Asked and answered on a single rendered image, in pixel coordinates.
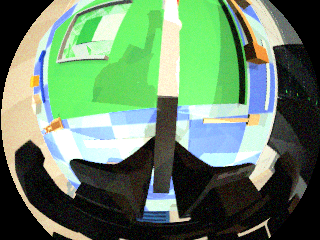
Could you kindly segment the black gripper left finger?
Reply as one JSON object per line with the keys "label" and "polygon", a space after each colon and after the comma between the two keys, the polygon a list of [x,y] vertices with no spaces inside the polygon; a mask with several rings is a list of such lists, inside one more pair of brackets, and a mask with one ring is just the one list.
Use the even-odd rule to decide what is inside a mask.
{"label": "black gripper left finger", "polygon": [[155,148],[155,136],[120,163],[101,164],[95,161],[71,159],[69,167],[80,183],[83,181],[92,187],[127,196],[133,212],[136,213],[136,219],[143,219],[155,167],[153,148]]}

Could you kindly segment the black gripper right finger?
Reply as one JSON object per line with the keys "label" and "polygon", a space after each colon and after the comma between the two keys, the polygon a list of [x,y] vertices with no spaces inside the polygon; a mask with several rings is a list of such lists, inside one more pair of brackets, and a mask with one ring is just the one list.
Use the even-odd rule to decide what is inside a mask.
{"label": "black gripper right finger", "polygon": [[255,169],[255,164],[252,163],[211,167],[176,141],[171,177],[179,219],[191,217],[189,212],[201,203],[211,188],[233,183],[243,177],[245,179],[251,176]]}

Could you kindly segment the blue golf putter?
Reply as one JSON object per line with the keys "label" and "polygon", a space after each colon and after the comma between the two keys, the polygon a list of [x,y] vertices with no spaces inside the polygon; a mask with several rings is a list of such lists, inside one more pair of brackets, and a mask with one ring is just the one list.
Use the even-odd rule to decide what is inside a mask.
{"label": "blue golf putter", "polygon": [[41,64],[41,65],[40,65],[40,76],[41,76],[41,77],[40,77],[40,85],[41,85],[40,88],[41,88],[41,97],[43,97],[43,103],[45,103],[45,100],[44,100],[44,99],[45,99],[45,95],[44,95],[44,88],[43,88],[43,85],[44,85],[44,84],[43,84],[43,80],[44,80],[44,79],[43,79],[43,68],[44,68],[44,67],[43,67],[43,65],[44,65],[44,64],[43,64],[43,61],[44,61],[43,59],[44,59],[45,53],[47,53],[47,52],[45,52],[45,49],[44,49],[44,51],[41,52],[41,55],[40,55],[40,57],[39,57],[39,61],[40,61],[40,64]]}

